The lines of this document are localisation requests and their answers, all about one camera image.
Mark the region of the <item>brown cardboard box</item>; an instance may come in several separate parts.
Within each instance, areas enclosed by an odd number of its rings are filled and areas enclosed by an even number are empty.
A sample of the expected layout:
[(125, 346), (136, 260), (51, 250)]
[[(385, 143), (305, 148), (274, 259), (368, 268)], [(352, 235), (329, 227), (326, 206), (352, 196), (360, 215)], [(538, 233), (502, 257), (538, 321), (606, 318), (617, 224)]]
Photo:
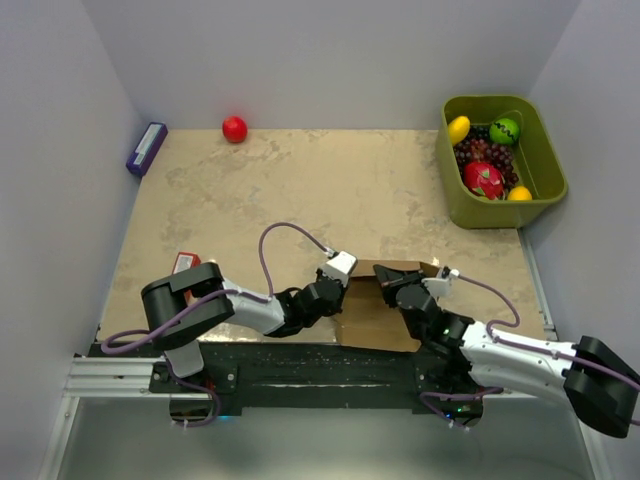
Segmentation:
[(418, 270), (435, 277), (440, 267), (415, 260), (360, 259), (351, 275), (342, 312), (334, 317), (336, 340), (341, 346), (393, 352), (416, 352), (420, 341), (413, 339), (402, 315), (383, 300), (373, 270), (375, 264), (395, 270)]

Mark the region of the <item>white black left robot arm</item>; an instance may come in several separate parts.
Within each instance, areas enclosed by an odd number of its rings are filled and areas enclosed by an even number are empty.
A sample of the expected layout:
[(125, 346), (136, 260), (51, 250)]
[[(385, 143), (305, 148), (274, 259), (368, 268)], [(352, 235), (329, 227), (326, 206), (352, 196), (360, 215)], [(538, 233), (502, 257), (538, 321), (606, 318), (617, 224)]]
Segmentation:
[(296, 335), (342, 311), (356, 265), (355, 257), (342, 252), (319, 267), (314, 282), (272, 297), (224, 278), (215, 262), (162, 278), (141, 291), (148, 326), (161, 331), (152, 344), (168, 359), (173, 382), (185, 392), (196, 392), (207, 380), (199, 336), (222, 323), (273, 338)]

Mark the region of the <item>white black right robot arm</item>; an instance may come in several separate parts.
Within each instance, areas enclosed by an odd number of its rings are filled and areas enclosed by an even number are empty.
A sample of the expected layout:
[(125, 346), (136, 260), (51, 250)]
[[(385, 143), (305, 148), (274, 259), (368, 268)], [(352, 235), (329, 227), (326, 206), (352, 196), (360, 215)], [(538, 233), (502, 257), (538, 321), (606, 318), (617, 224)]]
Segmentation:
[(636, 424), (639, 375), (601, 340), (537, 340), (511, 324), (482, 323), (441, 308), (440, 287), (420, 270), (373, 267), (382, 298), (397, 309), (411, 338), (445, 363), (448, 386), (459, 393), (511, 390), (570, 406), (577, 418), (613, 438)]

